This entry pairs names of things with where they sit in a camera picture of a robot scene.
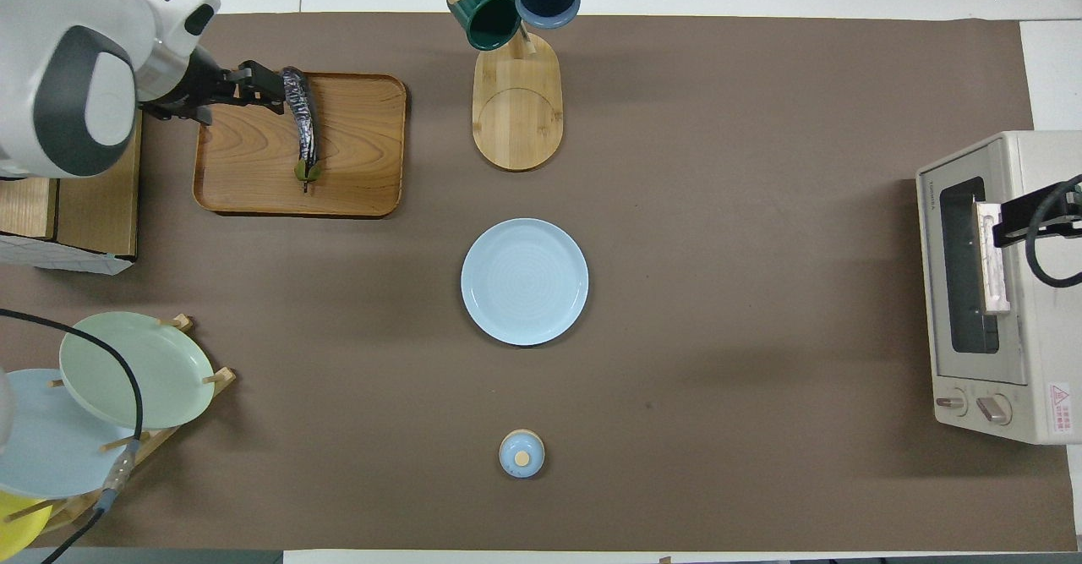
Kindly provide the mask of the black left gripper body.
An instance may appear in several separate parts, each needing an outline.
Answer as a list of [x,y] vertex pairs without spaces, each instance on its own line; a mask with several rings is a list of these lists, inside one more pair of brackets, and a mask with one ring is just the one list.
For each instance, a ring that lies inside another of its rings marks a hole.
[[211,124],[211,117],[200,116],[200,110],[213,104],[236,105],[238,87],[245,76],[243,69],[220,67],[208,49],[195,47],[177,86],[160,99],[138,101],[138,109],[163,121],[190,118],[201,124]]

